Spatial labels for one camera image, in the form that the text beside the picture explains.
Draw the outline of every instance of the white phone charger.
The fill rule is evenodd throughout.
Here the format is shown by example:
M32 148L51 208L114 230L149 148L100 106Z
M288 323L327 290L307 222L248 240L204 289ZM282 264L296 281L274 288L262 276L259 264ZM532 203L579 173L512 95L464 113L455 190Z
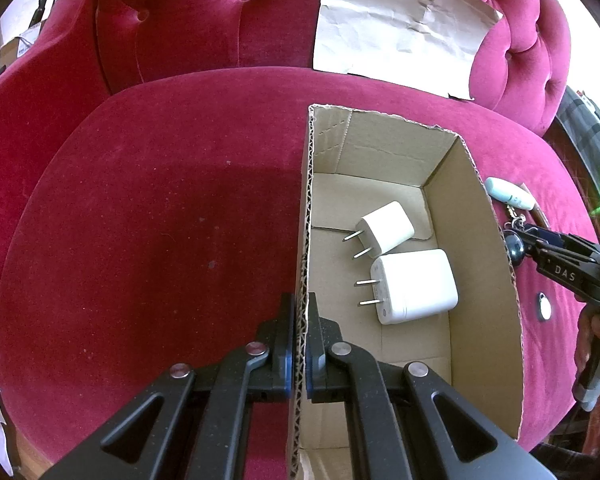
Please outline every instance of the white phone charger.
M377 258L407 241L414 233L413 225L400 203L391 202L363 216L356 225L356 232L344 238L343 242L357 236L364 250L354 258L364 254Z
M356 286L373 285L374 304L383 325L402 323L451 310L458 290L445 251L385 254L371 265L371 279Z

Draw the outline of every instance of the keychain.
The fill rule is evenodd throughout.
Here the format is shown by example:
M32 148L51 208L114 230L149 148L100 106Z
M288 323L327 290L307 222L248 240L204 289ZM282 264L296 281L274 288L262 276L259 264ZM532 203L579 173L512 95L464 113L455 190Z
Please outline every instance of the keychain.
M507 213L511 218L511 221L506 222L504 224L504 228L511 229L512 227L514 227L516 229L522 229L526 223L526 216L524 216L522 213L520 213L519 215L516 214L516 210L513 209L512 206L510 206L509 204L505 204L504 207L507 209Z

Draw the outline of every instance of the cardboard box flap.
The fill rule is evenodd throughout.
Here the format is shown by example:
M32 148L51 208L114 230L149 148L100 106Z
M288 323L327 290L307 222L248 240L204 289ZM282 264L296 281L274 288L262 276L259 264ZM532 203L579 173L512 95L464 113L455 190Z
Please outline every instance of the cardboard box flap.
M414 238L433 234L421 188L337 173L314 175L312 227L354 231L364 215L397 200L415 229Z
M312 449L300 452L298 480L351 480L351 456L348 447Z
M462 139L444 164L445 171L433 176L425 193L458 287L458 306L449 312L453 386L516 438L523 353L513 269L491 200Z
M316 114L315 173L421 187L456 138L453 132L398 116L334 108L320 106Z

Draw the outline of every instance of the cable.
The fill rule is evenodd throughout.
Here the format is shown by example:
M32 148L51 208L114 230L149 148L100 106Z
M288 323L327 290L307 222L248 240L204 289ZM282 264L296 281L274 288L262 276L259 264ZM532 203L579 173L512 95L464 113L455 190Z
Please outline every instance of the cable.
M34 11L33 16L31 17L31 21L29 23L29 28L33 27L35 24L40 23L42 21L42 16L44 16L46 9L46 1L47 0L38 0L38 8Z
M27 45L27 47L33 46L33 43L31 43L27 38L23 38L22 36L16 36L16 38L24 42L24 44Z

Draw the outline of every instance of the red velvet sofa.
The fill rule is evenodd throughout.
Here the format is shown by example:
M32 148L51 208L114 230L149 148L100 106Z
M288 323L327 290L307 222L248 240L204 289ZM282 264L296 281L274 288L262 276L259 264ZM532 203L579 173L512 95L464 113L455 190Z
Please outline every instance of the red velvet sofa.
M58 0L0 77L0 387L20 431L55 461L168 365L216 361L275 315L309 104L449 128L483 177L525 182L553 228L595 239L542 140L568 71L562 9L484 1L504 17L458 102L314 72L320 0ZM579 306L532 262L516 277L530 449L573 403ZM283 476L284 407L259 406L252 431L249 478Z

